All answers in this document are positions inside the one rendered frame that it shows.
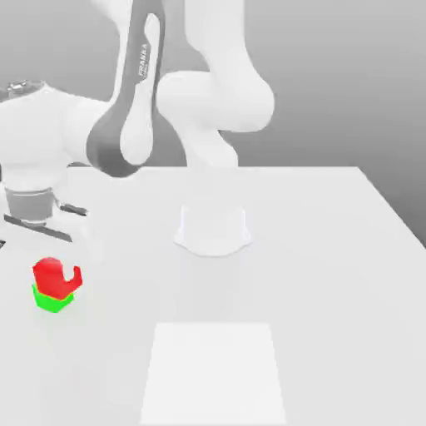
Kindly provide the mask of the small green cube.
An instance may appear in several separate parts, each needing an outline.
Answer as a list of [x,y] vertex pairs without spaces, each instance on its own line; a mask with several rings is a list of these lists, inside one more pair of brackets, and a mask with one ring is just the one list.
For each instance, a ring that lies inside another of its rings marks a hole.
[[34,295],[35,302],[37,306],[45,311],[51,313],[57,313],[62,310],[64,307],[69,305],[74,300],[74,294],[70,293],[65,299],[59,300],[51,297],[50,295],[45,295],[39,291],[36,284],[32,286],[32,292]]

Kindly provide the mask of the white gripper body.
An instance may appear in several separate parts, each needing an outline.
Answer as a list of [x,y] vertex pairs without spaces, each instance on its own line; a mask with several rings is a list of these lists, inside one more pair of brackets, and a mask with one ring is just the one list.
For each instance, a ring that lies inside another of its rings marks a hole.
[[32,229],[0,220],[0,264],[37,262],[44,257],[56,257],[63,263],[90,262],[87,218],[62,213],[47,221],[46,228]]

